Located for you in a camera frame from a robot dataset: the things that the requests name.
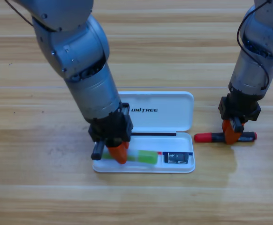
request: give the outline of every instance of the black cable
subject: black cable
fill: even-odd
[[[253,58],[244,48],[243,46],[241,45],[240,43],[240,40],[239,40],[239,35],[240,35],[240,30],[243,26],[243,24],[245,23],[245,21],[248,19],[249,16],[251,16],[253,13],[255,13],[256,11],[258,11],[260,8],[262,8],[264,5],[268,4],[268,3],[271,3],[272,0],[267,0],[265,1],[263,4],[261,4],[259,7],[255,8],[253,11],[251,11],[250,13],[248,13],[248,15],[243,19],[243,21],[241,22],[240,26],[239,26],[239,29],[238,29],[238,32],[237,32],[237,35],[236,35],[236,40],[238,42],[238,45],[240,46],[240,48],[243,50],[243,52],[246,53],[246,55],[248,55],[253,61],[255,61],[263,70],[264,72],[266,73],[266,76],[267,76],[267,83],[266,85],[262,88],[262,90],[265,90],[269,83],[270,83],[270,77],[269,77],[269,74],[267,72],[267,70],[265,69],[265,67],[260,63],[258,62],[255,58]]]
[[[27,20],[8,0],[5,0],[5,2],[16,12],[20,17],[22,17],[30,26],[33,27],[33,24]]]

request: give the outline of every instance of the open case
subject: open case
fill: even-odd
[[[195,169],[192,137],[185,133],[192,125],[192,94],[186,91],[120,91],[119,94],[122,102],[130,105],[134,125],[128,151],[156,151],[159,153],[157,163],[128,161],[121,165],[115,160],[102,159],[93,162],[93,169],[100,173],[192,172]],[[187,159],[180,160],[182,155]]]

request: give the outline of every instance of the red cap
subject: red cap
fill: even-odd
[[[199,143],[211,143],[212,142],[212,134],[205,133],[205,134],[196,134],[194,136],[194,141]]]

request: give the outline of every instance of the table surface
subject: table surface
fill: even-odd
[[[221,131],[218,104],[252,3],[96,0],[93,13],[119,89],[191,92],[194,135]],[[245,127],[258,140],[194,144],[193,173],[96,173],[88,124],[32,27],[0,0],[0,225],[273,225],[273,83],[260,105]]]

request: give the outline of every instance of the green marker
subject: green marker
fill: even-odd
[[[139,162],[155,165],[157,164],[158,153],[157,151],[145,151],[145,150],[128,150],[127,161]],[[102,154],[103,159],[113,159],[108,151],[104,151]]]

